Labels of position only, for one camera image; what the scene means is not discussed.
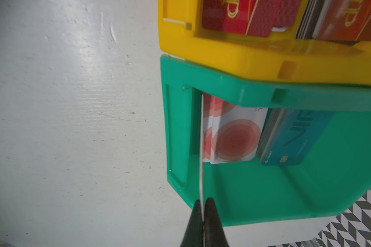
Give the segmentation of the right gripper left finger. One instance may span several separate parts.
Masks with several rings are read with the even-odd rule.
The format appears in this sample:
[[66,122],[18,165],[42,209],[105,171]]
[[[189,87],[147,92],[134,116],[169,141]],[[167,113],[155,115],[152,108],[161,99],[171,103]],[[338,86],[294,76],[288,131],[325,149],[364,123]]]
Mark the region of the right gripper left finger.
[[203,210],[201,208],[200,200],[196,200],[180,247],[203,247],[203,246],[204,246]]

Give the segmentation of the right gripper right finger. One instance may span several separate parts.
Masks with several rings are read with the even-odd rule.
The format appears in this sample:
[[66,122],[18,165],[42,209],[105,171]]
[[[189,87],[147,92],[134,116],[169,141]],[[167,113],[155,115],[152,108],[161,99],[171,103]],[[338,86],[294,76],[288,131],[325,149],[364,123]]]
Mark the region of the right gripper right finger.
[[204,220],[205,247],[229,247],[213,198],[207,198]]

